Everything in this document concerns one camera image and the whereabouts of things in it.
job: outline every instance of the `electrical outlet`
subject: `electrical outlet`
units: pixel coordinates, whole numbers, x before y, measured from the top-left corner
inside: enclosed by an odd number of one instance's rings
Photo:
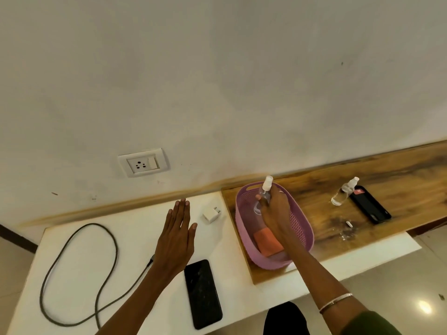
[[[153,174],[168,169],[165,155],[161,149],[120,155],[118,161],[127,177]]]

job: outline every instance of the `hand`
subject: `hand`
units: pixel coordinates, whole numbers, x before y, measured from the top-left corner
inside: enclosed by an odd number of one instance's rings
[[[190,224],[190,203],[181,199],[166,215],[166,222],[157,248],[152,268],[171,281],[185,269],[194,253],[197,223]]]
[[[280,192],[275,184],[270,190],[270,203],[260,195],[256,199],[261,204],[261,214],[267,227],[270,228],[276,239],[284,246],[291,235],[295,235],[290,226],[290,206],[287,195]]]

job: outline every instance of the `clear spray bottle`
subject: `clear spray bottle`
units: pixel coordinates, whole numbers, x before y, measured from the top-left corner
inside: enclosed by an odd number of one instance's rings
[[[273,183],[273,177],[266,176],[264,184],[262,185],[262,187],[259,189],[259,195],[261,195],[261,197],[265,198],[267,200],[267,202],[270,203],[270,198],[272,197],[270,194],[270,189],[272,188],[272,183]],[[260,202],[256,202],[254,208],[253,208],[254,212],[258,215],[261,215],[261,204]]]
[[[342,205],[343,202],[349,197],[349,195],[352,194],[354,191],[354,187],[357,185],[357,182],[359,181],[359,178],[356,176],[354,179],[350,180],[348,183],[345,183],[342,185],[340,190],[335,194],[331,202],[334,205]]]

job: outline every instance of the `orange cloth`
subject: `orange cloth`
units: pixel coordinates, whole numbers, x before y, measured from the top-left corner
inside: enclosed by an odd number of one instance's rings
[[[253,234],[257,247],[265,257],[279,253],[284,247],[279,243],[272,231],[265,227]]]

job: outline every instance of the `white table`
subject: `white table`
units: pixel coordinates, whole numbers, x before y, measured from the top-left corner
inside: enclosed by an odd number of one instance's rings
[[[195,330],[190,314],[183,273],[175,277],[157,300],[139,334],[206,334],[233,322],[293,300],[308,293],[298,271],[253,285],[236,232],[220,192],[189,198],[191,222],[198,222],[195,253],[191,263],[208,259],[223,311],[221,321]],[[201,217],[209,203],[219,206],[221,217],[207,225]],[[157,204],[124,213],[55,226],[45,231],[25,287],[17,304],[8,335],[84,335],[97,331],[94,319],[72,328],[48,322],[40,313],[42,280],[60,249],[80,226],[97,222],[108,227],[120,247],[114,274],[104,288],[100,306],[124,293],[141,273],[154,253],[168,209],[174,202]],[[406,233],[373,243],[323,262],[339,280],[419,249]],[[96,293],[109,272],[115,250],[111,238],[92,226],[72,241],[59,265],[53,270],[44,303],[53,318],[75,322],[93,312]],[[102,324],[123,304],[117,302],[100,315]]]

